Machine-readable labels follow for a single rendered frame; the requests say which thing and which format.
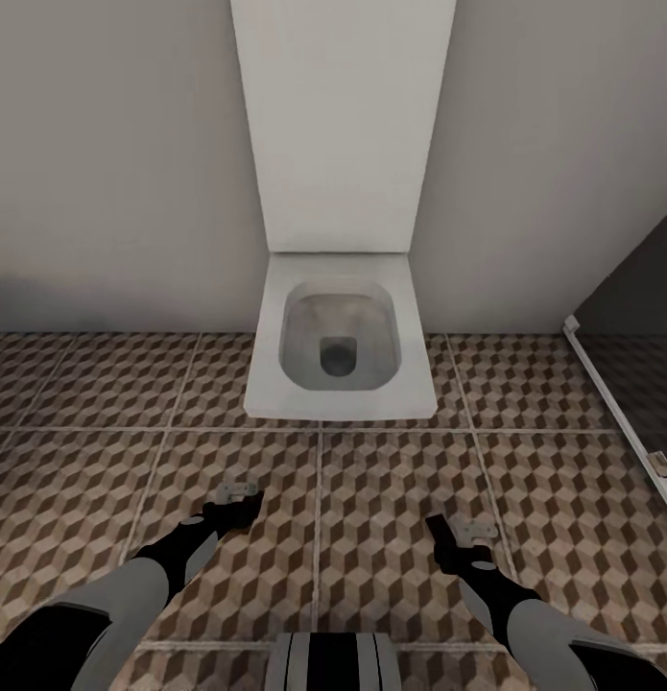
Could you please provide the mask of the robot trunk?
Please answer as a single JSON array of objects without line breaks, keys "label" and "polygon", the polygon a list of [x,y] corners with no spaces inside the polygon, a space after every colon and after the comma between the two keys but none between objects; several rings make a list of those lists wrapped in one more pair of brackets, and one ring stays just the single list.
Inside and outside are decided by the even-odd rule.
[{"label": "robot trunk", "polygon": [[264,691],[401,691],[386,633],[280,633]]}]

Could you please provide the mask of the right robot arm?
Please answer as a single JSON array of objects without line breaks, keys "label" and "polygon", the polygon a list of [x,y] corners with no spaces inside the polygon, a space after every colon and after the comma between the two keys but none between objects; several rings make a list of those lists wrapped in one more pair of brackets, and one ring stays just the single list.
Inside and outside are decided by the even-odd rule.
[{"label": "right robot arm", "polygon": [[547,604],[505,577],[487,545],[493,525],[458,523],[457,545],[434,546],[442,575],[458,575],[466,609],[504,644],[537,691],[667,691],[667,675],[617,638]]}]

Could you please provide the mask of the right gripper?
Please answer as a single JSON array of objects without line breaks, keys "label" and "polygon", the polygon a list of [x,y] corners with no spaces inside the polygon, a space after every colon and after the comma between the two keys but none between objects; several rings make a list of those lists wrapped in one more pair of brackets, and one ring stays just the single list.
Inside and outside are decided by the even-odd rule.
[{"label": "right gripper", "polygon": [[[457,545],[434,546],[434,561],[440,566],[442,575],[460,576],[460,562],[464,557],[483,557],[492,562],[492,556],[487,545],[473,545],[473,548],[459,548]],[[494,564],[494,562],[492,562]]]}]

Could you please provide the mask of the mousetrap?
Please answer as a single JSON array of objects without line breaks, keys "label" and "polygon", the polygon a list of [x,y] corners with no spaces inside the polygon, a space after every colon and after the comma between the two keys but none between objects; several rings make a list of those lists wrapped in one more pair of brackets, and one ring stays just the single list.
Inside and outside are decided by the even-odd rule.
[{"label": "mousetrap", "polygon": [[[265,495],[264,490],[259,490],[257,493],[255,493],[252,496],[244,496],[243,502],[250,502],[250,505],[254,505],[255,503],[259,501],[263,501]],[[250,528],[252,527],[253,521],[249,525],[247,529],[231,529],[229,532],[234,533],[236,535],[248,535],[250,533]]]},{"label": "mousetrap", "polygon": [[426,517],[425,522],[438,545],[457,545],[456,535],[452,534],[443,514]]}]

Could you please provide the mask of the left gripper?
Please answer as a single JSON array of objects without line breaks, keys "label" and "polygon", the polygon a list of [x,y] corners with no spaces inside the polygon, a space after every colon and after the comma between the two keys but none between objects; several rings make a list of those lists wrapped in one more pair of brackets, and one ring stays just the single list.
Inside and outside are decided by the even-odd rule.
[{"label": "left gripper", "polygon": [[225,506],[217,506],[215,502],[207,502],[202,507],[202,513],[219,512],[226,521],[226,533],[231,529],[247,529],[254,519],[257,519],[261,501],[250,505],[250,502],[232,502]]}]

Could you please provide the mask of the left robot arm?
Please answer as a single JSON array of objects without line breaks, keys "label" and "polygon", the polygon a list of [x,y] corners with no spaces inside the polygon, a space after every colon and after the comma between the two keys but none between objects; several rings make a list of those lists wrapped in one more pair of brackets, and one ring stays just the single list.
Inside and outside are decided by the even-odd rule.
[{"label": "left robot arm", "polygon": [[108,691],[155,619],[213,559],[231,529],[247,529],[258,484],[219,484],[216,502],[182,519],[103,577],[31,611],[0,642],[0,691]]}]

